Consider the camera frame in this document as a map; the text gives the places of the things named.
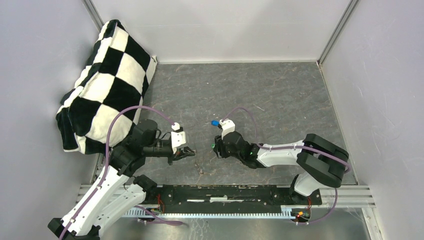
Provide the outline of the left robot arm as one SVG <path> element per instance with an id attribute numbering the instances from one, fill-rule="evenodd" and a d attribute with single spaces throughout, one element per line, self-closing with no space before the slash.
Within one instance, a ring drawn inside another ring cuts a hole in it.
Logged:
<path id="1" fill-rule="evenodd" d="M 157 184 L 146 175 L 134 178 L 132 184 L 114 200 L 111 197 L 141 168 L 146 158 L 167 158 L 174 161 L 196 154 L 186 146 L 183 130 L 172 131 L 168 139 L 160 137 L 158 124 L 144 119 L 130 135 L 113 148 L 109 165 L 87 193 L 62 218 L 53 218 L 48 228 L 60 240 L 99 240 L 125 213 L 144 202 L 153 203 L 157 198 Z"/>

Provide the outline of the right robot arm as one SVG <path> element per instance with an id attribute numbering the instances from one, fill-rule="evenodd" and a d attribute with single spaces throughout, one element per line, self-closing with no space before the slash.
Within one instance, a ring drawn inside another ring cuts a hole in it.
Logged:
<path id="1" fill-rule="evenodd" d="M 219 158 L 235 158 L 251 169 L 299 166 L 303 173 L 294 177 L 288 191 L 295 204 L 302 204 L 319 188 L 339 188 L 351 170 L 349 153 L 314 133 L 297 142 L 270 145 L 249 143 L 233 131 L 217 135 L 212 149 Z"/>

